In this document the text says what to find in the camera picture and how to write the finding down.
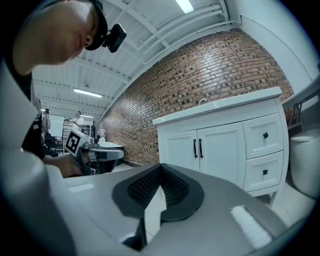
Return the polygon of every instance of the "white vanity cabinet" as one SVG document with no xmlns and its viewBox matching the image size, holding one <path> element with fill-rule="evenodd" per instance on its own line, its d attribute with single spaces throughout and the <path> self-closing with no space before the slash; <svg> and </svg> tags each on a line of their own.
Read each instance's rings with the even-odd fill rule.
<svg viewBox="0 0 320 256">
<path fill-rule="evenodd" d="M 289 139 L 278 87 L 154 119 L 160 163 L 228 180 L 253 196 L 273 193 L 287 174 Z"/>
</svg>

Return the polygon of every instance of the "brick wall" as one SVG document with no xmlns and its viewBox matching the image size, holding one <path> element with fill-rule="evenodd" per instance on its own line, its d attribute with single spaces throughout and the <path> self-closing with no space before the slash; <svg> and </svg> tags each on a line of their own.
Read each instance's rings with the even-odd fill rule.
<svg viewBox="0 0 320 256">
<path fill-rule="evenodd" d="M 124 146 L 124 159 L 159 162 L 152 120 L 210 101 L 279 86 L 282 100 L 293 90 L 272 56 L 239 29 L 186 44 L 142 74 L 99 124 L 107 141 Z"/>
</svg>

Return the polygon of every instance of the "drawer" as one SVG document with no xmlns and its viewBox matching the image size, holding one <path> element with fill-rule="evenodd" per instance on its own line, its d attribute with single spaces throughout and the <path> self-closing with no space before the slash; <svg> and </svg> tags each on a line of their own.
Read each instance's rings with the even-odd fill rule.
<svg viewBox="0 0 320 256">
<path fill-rule="evenodd" d="M 278 185 L 283 162 L 283 151 L 246 160 L 243 189 L 249 192 Z"/>
<path fill-rule="evenodd" d="M 242 122 L 246 159 L 266 156 L 284 149 L 279 113 Z"/>
</svg>

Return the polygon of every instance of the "hand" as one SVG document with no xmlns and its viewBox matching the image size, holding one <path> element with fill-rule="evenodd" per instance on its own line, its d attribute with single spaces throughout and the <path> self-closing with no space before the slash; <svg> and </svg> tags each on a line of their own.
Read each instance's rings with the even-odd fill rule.
<svg viewBox="0 0 320 256">
<path fill-rule="evenodd" d="M 88 155 L 82 155 L 84 163 L 87 163 L 89 161 Z M 58 167 L 64 178 L 72 176 L 74 174 L 82 175 L 81 169 L 78 167 L 76 163 L 76 159 L 71 154 L 62 155 L 58 157 L 50 157 L 46 155 L 43 159 L 43 162 L 46 165 Z"/>
</svg>

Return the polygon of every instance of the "whiteboard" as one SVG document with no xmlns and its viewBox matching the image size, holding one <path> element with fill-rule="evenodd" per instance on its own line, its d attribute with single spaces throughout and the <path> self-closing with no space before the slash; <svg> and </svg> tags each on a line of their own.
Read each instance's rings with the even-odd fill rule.
<svg viewBox="0 0 320 256">
<path fill-rule="evenodd" d="M 49 114 L 51 127 L 49 133 L 52 137 L 62 137 L 64 132 L 65 117 L 62 115 Z"/>
</svg>

